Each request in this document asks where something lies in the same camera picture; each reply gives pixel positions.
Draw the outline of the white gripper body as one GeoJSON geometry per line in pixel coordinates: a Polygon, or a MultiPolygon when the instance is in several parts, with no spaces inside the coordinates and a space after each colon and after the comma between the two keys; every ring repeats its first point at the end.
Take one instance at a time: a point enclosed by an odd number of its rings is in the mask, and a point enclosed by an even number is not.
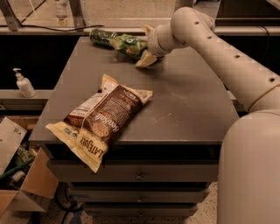
{"type": "Polygon", "coordinates": [[[150,35],[146,36],[148,49],[155,56],[165,56],[175,49],[171,25],[161,24],[153,28],[150,35]]]}

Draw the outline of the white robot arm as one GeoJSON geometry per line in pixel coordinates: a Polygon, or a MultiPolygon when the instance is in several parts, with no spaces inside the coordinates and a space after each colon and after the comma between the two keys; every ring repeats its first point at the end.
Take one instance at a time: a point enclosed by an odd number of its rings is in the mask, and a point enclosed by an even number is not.
{"type": "Polygon", "coordinates": [[[143,30],[143,60],[191,47],[247,112],[220,149],[217,224],[280,224],[280,77],[219,38],[214,20],[193,8],[143,30]]]}

